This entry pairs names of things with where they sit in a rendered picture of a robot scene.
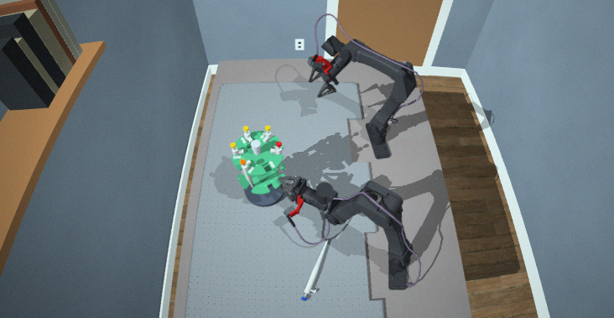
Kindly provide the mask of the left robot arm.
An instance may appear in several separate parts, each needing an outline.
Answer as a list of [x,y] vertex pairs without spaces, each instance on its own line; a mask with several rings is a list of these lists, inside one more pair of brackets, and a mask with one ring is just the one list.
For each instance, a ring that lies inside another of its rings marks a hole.
[[[377,195],[379,195],[382,198],[379,205],[383,206],[393,216],[397,213],[395,217],[402,223],[403,199],[400,195],[372,180],[369,180],[359,192],[363,191],[375,201],[377,201]],[[315,200],[312,206],[322,211],[328,209],[325,218],[329,218],[328,222],[334,226],[344,224],[350,217],[362,212],[376,225],[382,227],[388,240],[388,288],[407,289],[406,267],[410,264],[412,253],[405,245],[400,224],[379,206],[376,206],[374,202],[369,201],[368,197],[366,199],[364,194],[356,195],[344,201],[334,200],[335,197],[338,198],[337,196],[338,192],[333,190],[331,184],[327,182],[319,183],[316,187]],[[353,202],[354,204],[352,204]],[[326,208],[327,206],[328,208]]]

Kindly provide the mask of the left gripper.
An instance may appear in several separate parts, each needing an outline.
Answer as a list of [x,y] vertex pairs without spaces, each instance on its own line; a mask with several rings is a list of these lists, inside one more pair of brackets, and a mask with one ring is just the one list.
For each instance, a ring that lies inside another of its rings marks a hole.
[[[287,184],[287,183],[284,183],[283,180],[293,180],[294,182],[293,182],[293,184]],[[304,202],[309,204],[309,205],[313,205],[313,202],[315,200],[316,190],[306,186],[307,179],[305,179],[305,178],[302,179],[302,177],[300,177],[300,176],[290,176],[290,177],[279,176],[278,177],[278,181],[282,184],[280,186],[280,189],[284,192],[284,194],[292,202],[296,201],[295,204],[298,205],[296,210],[294,210],[294,211],[289,213],[290,217],[293,217],[293,216],[299,214],[299,210],[302,207],[302,205],[304,204]],[[283,186],[288,191],[286,191],[283,188]],[[288,192],[291,193],[292,195],[290,195]],[[296,195],[296,193],[297,193],[297,195]]]

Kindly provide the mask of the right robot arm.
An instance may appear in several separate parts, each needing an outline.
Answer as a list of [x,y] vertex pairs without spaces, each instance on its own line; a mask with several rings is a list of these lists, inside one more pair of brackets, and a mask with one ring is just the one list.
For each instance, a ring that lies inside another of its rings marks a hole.
[[[389,158],[390,152],[385,141],[387,135],[388,121],[390,119],[389,117],[391,117],[396,112],[397,108],[399,108],[399,106],[408,99],[409,95],[416,87],[416,79],[414,72],[411,71],[410,74],[410,70],[403,68],[402,65],[408,67],[411,70],[413,70],[414,68],[413,65],[408,61],[404,64],[402,62],[392,60],[387,56],[382,55],[375,50],[372,50],[371,48],[369,48],[369,46],[365,45],[365,43],[357,39],[353,40],[356,41],[358,44],[364,46],[368,50],[356,45],[352,41],[347,44],[344,44],[334,35],[330,36],[322,44],[321,48],[326,51],[330,56],[334,56],[339,52],[339,54],[334,58],[334,64],[337,63],[338,67],[344,69],[351,61],[354,63],[357,61],[359,63],[369,65],[372,68],[381,71],[385,75],[389,76],[392,80],[394,80],[393,90],[391,92],[390,98],[388,98],[387,101],[384,103],[384,106],[380,109],[381,111],[379,110],[380,112],[378,111],[379,113],[376,113],[372,120],[369,123],[366,123],[367,133],[370,138],[372,149],[376,159]],[[413,79],[411,79],[411,77]]]

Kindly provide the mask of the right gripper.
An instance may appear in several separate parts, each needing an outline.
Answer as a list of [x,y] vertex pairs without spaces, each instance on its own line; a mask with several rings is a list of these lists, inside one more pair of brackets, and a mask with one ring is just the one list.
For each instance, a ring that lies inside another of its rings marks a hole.
[[[324,63],[325,65],[322,65],[321,68],[314,68],[312,67],[312,71],[311,71],[311,75],[310,75],[310,79],[309,82],[313,82],[316,79],[318,79],[319,77],[322,77],[322,79],[324,80],[324,84],[321,87],[317,97],[320,98],[322,96],[325,96],[327,94],[331,94],[336,92],[335,87],[333,87],[333,85],[330,84],[330,82],[334,82],[335,85],[338,85],[339,82],[336,79],[336,76],[343,70],[341,67],[338,67],[338,64],[335,63],[334,64],[334,59],[329,62],[328,60],[324,59],[322,56],[318,56],[316,61],[316,63]],[[313,75],[315,72],[319,72],[314,78]],[[313,78],[313,79],[312,79]],[[325,89],[329,89],[328,91],[326,91],[325,93],[321,94]]]

